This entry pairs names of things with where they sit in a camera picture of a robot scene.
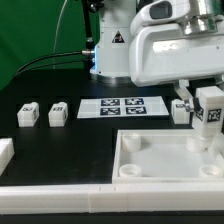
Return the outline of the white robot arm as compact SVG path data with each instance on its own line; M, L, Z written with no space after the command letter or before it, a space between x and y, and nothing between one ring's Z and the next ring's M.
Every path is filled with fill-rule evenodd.
M172 83L194 110L187 82L224 85L224 14L220 0L98 0L100 40L91 75L104 82Z

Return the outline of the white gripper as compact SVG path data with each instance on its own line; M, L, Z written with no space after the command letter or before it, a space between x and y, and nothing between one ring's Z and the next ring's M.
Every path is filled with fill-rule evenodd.
M130 76L136 85L176 81L187 112L194 111L188 80L216 75L216 85L224 88L220 0L154 0L138 11L130 32Z

